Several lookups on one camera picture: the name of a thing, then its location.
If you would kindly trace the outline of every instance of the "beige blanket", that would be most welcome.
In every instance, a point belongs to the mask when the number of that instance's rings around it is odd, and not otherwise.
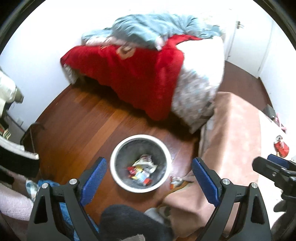
[[[215,99],[215,123],[210,145],[202,159],[221,178],[228,178],[236,185],[248,186],[258,181],[252,170],[252,161],[261,154],[261,135],[258,109],[240,97],[219,92]],[[176,236],[186,237],[205,226],[214,206],[209,204],[192,173],[187,179],[194,180],[163,200],[171,207],[170,220]],[[235,204],[225,228],[229,232],[235,219]]]

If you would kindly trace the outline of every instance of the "bed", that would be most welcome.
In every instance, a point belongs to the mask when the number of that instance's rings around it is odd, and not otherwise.
[[[153,18],[157,18],[157,21],[160,22],[159,28],[155,27],[151,18],[152,20],[155,20]],[[127,34],[123,33],[123,30],[129,27],[133,32]],[[169,14],[128,15],[116,20],[111,28],[83,34],[82,43],[89,47],[101,46],[101,48],[106,48],[110,45],[121,45],[128,46],[133,50],[138,49],[137,51],[139,51],[141,47],[145,47],[147,49],[157,49],[161,52],[164,51],[163,48],[166,47],[167,40],[170,39],[170,36],[178,34],[190,34],[204,39],[199,41],[184,41],[176,45],[176,48],[183,53],[184,60],[178,73],[176,83],[173,84],[171,96],[164,95],[162,98],[171,99],[170,110],[189,126],[189,131],[191,133],[194,133],[210,116],[212,116],[214,109],[213,99],[223,79],[223,32],[218,26],[206,24],[204,21],[200,21],[198,18],[191,15],[187,17]],[[73,68],[75,64],[66,64],[63,61],[61,61],[61,63],[71,83],[75,83],[79,75],[86,74],[85,71],[81,71],[79,66]],[[105,82],[100,82],[99,76],[94,78],[97,79],[99,83],[106,84]],[[163,83],[161,83],[161,85],[161,88],[167,88],[169,92],[169,87],[165,86]],[[137,103],[133,103],[132,100],[122,98],[123,94],[118,93],[116,88],[113,89],[121,99],[131,103],[136,108],[144,109],[152,119],[161,119],[154,118],[155,116],[150,115],[149,111],[147,111],[143,105],[137,106]]]

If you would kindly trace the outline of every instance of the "power outlet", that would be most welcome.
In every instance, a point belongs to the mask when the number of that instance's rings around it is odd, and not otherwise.
[[[21,118],[17,118],[16,123],[18,124],[18,126],[22,126],[24,121]]]

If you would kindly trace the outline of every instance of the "door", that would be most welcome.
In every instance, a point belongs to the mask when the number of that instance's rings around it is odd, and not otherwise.
[[[253,0],[237,2],[237,28],[227,61],[258,77],[268,51],[273,20]]]

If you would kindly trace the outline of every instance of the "snack wrapper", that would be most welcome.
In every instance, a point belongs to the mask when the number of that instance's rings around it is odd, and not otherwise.
[[[141,155],[131,167],[127,167],[129,177],[136,180],[139,184],[147,186],[152,182],[150,174],[155,172],[157,165],[152,162],[151,156]]]
[[[184,180],[182,178],[171,176],[170,177],[170,190],[181,186],[183,182],[184,182]]]
[[[157,165],[152,162],[151,156],[147,154],[141,155],[140,159],[133,164],[134,166],[140,166],[150,174],[154,173],[157,168]]]

